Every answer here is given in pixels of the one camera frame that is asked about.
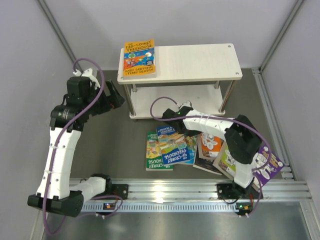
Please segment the orange 78-storey treehouse book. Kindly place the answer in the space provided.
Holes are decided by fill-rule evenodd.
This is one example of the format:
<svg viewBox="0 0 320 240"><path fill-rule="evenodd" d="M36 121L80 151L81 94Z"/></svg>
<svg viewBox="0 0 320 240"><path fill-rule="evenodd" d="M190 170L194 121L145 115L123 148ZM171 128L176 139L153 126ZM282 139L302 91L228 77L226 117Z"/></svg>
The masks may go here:
<svg viewBox="0 0 320 240"><path fill-rule="evenodd" d="M224 141L212 134L201 133L198 136L198 155L202 159L213 161L219 154Z"/></svg>

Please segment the blue 91-storey treehouse book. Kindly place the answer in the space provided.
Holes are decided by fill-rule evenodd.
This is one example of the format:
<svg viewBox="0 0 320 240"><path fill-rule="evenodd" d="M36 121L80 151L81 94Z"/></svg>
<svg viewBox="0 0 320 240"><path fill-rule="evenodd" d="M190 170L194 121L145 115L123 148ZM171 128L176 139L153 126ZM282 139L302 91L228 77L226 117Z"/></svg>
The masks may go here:
<svg viewBox="0 0 320 240"><path fill-rule="evenodd" d="M171 126L156 128L160 154L165 166L188 162L191 157L183 134L176 132Z"/></svg>

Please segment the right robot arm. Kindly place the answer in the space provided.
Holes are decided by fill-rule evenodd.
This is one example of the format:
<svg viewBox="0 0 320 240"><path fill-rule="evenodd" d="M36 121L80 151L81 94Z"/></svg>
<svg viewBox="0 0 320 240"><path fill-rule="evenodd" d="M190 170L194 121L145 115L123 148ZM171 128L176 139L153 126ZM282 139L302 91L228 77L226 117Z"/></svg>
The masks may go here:
<svg viewBox="0 0 320 240"><path fill-rule="evenodd" d="M235 160L232 192L242 199L252 192L254 156L264 139L246 116L240 114L236 118L225 118L182 106L178 111L168 108L161 120L180 134L193 136L203 133L223 140Z"/></svg>

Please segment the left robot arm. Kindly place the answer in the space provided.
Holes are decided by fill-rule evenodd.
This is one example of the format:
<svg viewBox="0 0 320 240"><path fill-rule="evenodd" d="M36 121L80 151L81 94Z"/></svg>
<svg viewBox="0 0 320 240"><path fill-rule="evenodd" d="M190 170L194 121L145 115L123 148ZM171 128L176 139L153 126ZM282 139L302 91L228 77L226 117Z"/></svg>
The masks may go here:
<svg viewBox="0 0 320 240"><path fill-rule="evenodd" d="M97 102L76 119L66 130L68 122L98 96L98 82L88 76L71 77L67 82L63 102L50 113L49 151L43 177L35 194L29 195L27 205L58 215L77 217L85 202L96 196L103 199L113 194L112 180L102 173L92 174L87 180L70 187L70 173L74 152L89 117L101 115L121 107L124 98L111 80L105 82L109 95L104 92Z"/></svg>

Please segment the green 104-storey treehouse book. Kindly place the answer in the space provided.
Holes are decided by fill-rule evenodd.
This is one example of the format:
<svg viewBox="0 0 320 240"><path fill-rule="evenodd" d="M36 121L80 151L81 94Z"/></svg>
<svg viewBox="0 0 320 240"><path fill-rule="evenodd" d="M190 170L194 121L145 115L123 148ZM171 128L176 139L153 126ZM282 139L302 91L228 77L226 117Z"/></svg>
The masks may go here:
<svg viewBox="0 0 320 240"><path fill-rule="evenodd" d="M172 165L165 166L163 164L158 135L156 132L149 131L146 138L145 170L172 171L173 169Z"/></svg>

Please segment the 130-storey treehouse book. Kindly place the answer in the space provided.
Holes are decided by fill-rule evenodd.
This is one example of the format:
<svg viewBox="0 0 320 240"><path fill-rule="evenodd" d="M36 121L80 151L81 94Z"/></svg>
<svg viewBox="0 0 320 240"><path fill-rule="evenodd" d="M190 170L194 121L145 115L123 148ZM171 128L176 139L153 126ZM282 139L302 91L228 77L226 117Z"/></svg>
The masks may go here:
<svg viewBox="0 0 320 240"><path fill-rule="evenodd" d="M131 41L124 44L122 79L149 79L157 75L155 41Z"/></svg>

